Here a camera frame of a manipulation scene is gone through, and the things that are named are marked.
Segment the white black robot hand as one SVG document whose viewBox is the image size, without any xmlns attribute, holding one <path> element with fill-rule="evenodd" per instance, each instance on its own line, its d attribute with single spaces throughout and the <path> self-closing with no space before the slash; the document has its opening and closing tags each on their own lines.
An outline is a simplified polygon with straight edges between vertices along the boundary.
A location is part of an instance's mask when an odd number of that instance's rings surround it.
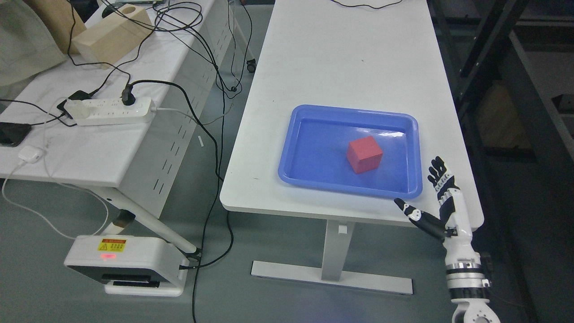
<svg viewBox="0 0 574 323">
<path fill-rule="evenodd" d="M 394 203 L 416 227 L 439 240 L 446 249 L 447 269 L 479 268 L 480 255 L 472 247 L 472 227 L 465 197 L 447 164 L 436 156 L 429 167 L 428 180 L 439 203 L 439 216 L 407 204 L 400 198 Z"/>
</svg>

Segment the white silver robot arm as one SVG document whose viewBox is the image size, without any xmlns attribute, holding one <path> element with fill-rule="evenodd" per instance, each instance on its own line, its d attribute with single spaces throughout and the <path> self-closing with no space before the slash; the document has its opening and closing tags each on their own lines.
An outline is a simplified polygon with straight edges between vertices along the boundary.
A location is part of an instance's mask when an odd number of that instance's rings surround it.
<svg viewBox="0 0 574 323">
<path fill-rule="evenodd" d="M 457 306 L 453 323 L 500 323 L 490 308 L 486 278 L 479 262 L 454 262 L 446 266 L 446 281 L 451 302 Z"/>
</svg>

